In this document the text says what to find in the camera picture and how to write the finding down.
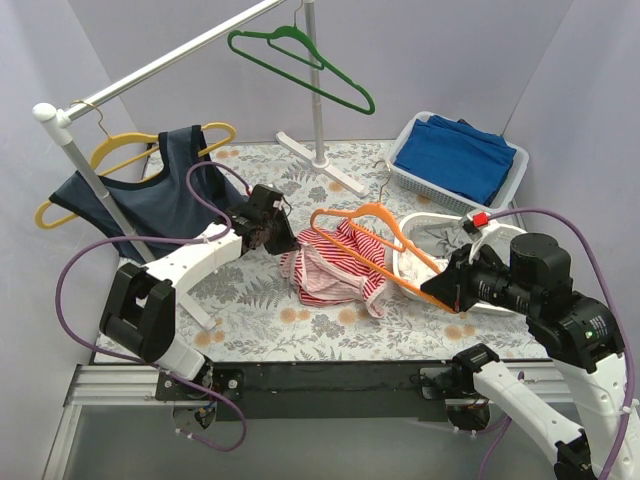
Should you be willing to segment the red white striped tank top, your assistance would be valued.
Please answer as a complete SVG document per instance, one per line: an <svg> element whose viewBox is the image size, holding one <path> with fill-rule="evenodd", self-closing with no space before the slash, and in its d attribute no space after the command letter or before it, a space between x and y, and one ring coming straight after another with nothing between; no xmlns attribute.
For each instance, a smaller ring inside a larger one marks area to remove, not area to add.
<svg viewBox="0 0 640 480"><path fill-rule="evenodd" d="M385 246L353 230L346 220L333 231L322 230L385 267ZM279 270L297 289L302 304L325 306L361 301L371 316L384 316L384 297L390 287L385 276L347 255L311 228L298 235L298 242L299 250L282 255Z"/></svg>

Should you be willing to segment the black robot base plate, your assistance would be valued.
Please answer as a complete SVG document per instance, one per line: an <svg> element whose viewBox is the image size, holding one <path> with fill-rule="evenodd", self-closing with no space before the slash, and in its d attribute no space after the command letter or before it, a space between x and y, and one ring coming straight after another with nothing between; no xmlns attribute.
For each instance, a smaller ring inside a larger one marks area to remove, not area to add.
<svg viewBox="0 0 640 480"><path fill-rule="evenodd" d="M487 428L487 400L455 386L447 361L219 362L215 392L249 419L413 418Z"/></svg>

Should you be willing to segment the orange plastic hanger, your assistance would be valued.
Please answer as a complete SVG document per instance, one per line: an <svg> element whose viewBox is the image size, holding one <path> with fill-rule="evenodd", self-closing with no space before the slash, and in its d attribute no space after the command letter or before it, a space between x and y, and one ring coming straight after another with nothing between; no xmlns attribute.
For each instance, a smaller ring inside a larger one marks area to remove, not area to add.
<svg viewBox="0 0 640 480"><path fill-rule="evenodd" d="M419 250L415 246L415 244L402 233L402 230L394 214L389 209L387 209L384 203L382 202L382 195L383 195L384 189L390 182L392 174L391 174L390 166L388 165L387 162L385 162L384 160L379 160L377 161L377 164L379 163L382 163L385 165L387 177L386 177L386 181L383 184L381 184L378 189L378 196L377 196L376 202L364 203L356 210L337 210L337 209L326 209L326 208L317 209L311 214L310 228L315 233L319 234L328 242L336 246L338 249L345 252L347 255L358 260L360 263L367 265L369 268L385 276L387 279L393 281L398 286L406 290L409 290L410 292L414 293L415 295L422 298L423 300L426 300L431 305L434 305L448 313L456 314L456 312L449 309L444 304L440 303L438 300L434 299L429 295L422 293L420 288L414 287L407 281L395 275L392 271L389 271L388 269L379 266L374 261L369 260L365 256L361 255L360 253L357 253L355 250L348 248L343 242L334 239L333 237L325 233L316 225L316 220L321 216L329 216L329 217L346 219L348 222L348 225L353 230L363 233L365 236L376 240L380 244L390 248L395 252L402 253L402 252L405 252L406 250L409 250L410 252L415 254L417 257L419 257L424 263L427 263L433 270L437 270L437 266L433 264L425 256L425 253ZM381 221L391 231L391 233L394 236L394 239L400 242L400 245L396 245L393 241L388 241L376 235L373 231L357 224L355 222L355 219L358 219L361 217L375 217L376 219Z"/></svg>

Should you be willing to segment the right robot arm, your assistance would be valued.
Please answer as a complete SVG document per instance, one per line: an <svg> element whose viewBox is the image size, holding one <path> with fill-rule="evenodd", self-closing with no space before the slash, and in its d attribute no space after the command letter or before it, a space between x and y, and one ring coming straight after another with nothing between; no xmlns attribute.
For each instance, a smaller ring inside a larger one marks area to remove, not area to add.
<svg viewBox="0 0 640 480"><path fill-rule="evenodd" d="M558 479L636 479L639 415L627 394L635 378L612 309L573 288L571 259L549 235L525 233L502 262L488 245L455 251L427 282L456 312L480 301L524 316L562 375L581 421L568 420L509 372L484 344L453 358L464 397L493 401L541 448Z"/></svg>

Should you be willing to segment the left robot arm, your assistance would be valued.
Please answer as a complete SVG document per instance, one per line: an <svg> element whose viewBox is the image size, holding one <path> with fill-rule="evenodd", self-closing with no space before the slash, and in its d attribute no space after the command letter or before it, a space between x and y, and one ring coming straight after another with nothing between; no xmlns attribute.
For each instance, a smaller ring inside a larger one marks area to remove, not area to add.
<svg viewBox="0 0 640 480"><path fill-rule="evenodd" d="M208 275L252 250L263 248L275 256L298 251L284 205L282 192L258 184L244 203L172 253L142 266L120 267L100 332L136 360L176 376L188 398L205 398L213 386L213 362L177 332L176 306Z"/></svg>

